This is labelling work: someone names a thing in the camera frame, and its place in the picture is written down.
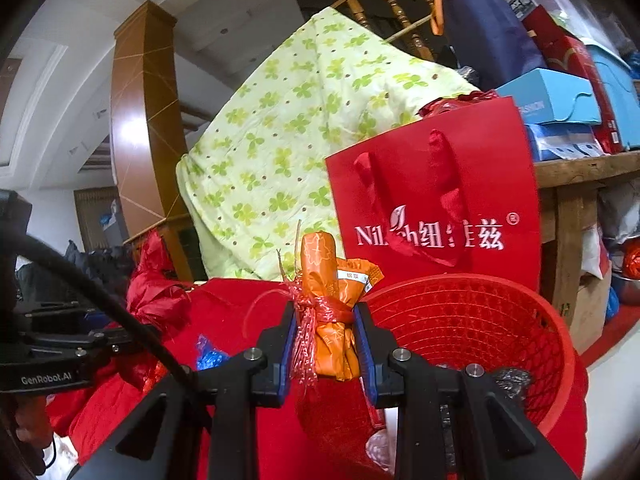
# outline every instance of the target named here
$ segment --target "red paper bag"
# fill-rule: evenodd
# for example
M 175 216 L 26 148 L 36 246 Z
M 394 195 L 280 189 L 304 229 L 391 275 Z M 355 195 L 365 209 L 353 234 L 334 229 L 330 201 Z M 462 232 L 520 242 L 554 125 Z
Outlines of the red paper bag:
M 538 290 L 538 193 L 511 98 L 402 126 L 326 166 L 346 256 L 375 262 L 385 286 L 477 272 Z
M 552 70 L 583 77 L 591 82 L 593 93 L 600 107 L 602 124 L 592 126 L 593 134 L 605 153 L 622 152 L 622 144 L 616 126 L 616 117 L 604 89 L 598 69 L 584 43 L 567 30 L 556 25 L 542 6 L 537 6 L 522 20 L 527 30 L 532 30 L 534 43 Z

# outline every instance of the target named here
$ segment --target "blue box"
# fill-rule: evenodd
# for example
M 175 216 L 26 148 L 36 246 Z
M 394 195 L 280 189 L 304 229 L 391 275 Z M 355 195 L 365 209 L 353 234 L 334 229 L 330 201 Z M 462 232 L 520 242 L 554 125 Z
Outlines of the blue box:
M 600 108 L 588 79 L 537 68 L 496 91 L 511 96 L 525 124 L 600 124 Z
M 585 45 L 611 103 L 620 143 L 626 150 L 640 148 L 640 105 L 631 68 L 606 48 L 587 41 Z
M 527 124 L 526 129 L 534 162 L 604 155 L 588 124 Z

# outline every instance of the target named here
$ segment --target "basket rim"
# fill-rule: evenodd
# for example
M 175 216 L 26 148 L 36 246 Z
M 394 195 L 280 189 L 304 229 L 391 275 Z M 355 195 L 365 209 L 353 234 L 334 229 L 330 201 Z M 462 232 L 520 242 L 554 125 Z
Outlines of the basket rim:
M 523 294 L 528 295 L 540 306 L 540 309 L 543 313 L 543 318 L 545 318 L 547 322 L 550 322 L 558 332 L 562 345 L 562 376 L 560 378 L 560 385 L 558 386 L 558 393 L 556 394 L 556 398 L 549 407 L 548 412 L 546 412 L 546 415 L 538 424 L 540 433 L 548 436 L 548 434 L 551 432 L 556 422 L 560 418 L 560 415 L 562 414 L 562 411 L 564 410 L 564 407 L 569 400 L 569 395 L 571 394 L 575 375 L 575 351 L 574 345 L 571 342 L 571 336 L 569 335 L 569 329 L 567 328 L 560 315 L 556 312 L 553 306 L 547 300 L 545 300 L 545 298 L 543 298 L 533 290 L 530 290 L 530 288 L 527 288 L 526 286 L 519 283 L 512 282 L 511 280 L 506 280 L 505 278 L 488 276 L 486 274 L 475 274 L 472 272 L 458 272 L 452 274 L 436 274 L 434 276 L 423 276 L 421 278 L 413 278 L 411 280 L 405 280 L 404 282 L 394 283 L 393 285 L 380 288 L 380 290 L 373 291 L 371 294 L 366 294 L 361 299 L 361 301 L 368 303 L 371 300 L 375 300 L 382 295 L 388 294 L 393 290 L 403 288 L 407 285 L 414 285 L 416 283 L 440 282 L 442 280 L 459 278 L 492 282 L 499 285 L 509 286 L 511 288 L 515 288 Z

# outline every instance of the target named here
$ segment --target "metal screw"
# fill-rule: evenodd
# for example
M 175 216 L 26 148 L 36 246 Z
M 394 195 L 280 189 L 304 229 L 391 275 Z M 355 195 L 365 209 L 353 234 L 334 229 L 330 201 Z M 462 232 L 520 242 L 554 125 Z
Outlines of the metal screw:
M 257 361 L 262 357 L 262 350 L 254 346 L 252 348 L 248 348 L 247 350 L 245 350 L 242 355 L 248 361 Z
M 469 377 L 482 377 L 484 375 L 484 368 L 478 363 L 471 363 L 466 366 L 465 372 Z
M 411 358 L 411 352 L 406 348 L 396 348 L 391 355 L 396 361 L 408 361 Z

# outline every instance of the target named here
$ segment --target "black cable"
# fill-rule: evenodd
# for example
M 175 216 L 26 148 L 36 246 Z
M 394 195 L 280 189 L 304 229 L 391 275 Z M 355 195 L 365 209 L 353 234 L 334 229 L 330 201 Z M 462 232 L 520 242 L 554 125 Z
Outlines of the black cable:
M 56 456 L 58 455 L 58 453 L 56 452 L 56 437 L 53 437 L 53 458 L 51 459 L 51 462 L 49 462 L 46 466 L 44 466 L 44 469 L 49 469 L 53 463 L 56 461 Z
M 92 282 L 80 269 L 66 261 L 61 254 L 48 245 L 29 235 L 22 234 L 4 222 L 0 222 L 0 251 L 16 253 L 49 270 L 75 288 L 107 316 L 119 323 L 133 339 L 151 352 L 174 376 L 177 383 L 183 387 L 201 424 L 207 431 L 210 430 L 211 416 L 198 399 L 187 372 L 158 338 L 126 309 L 121 307 L 106 290 Z

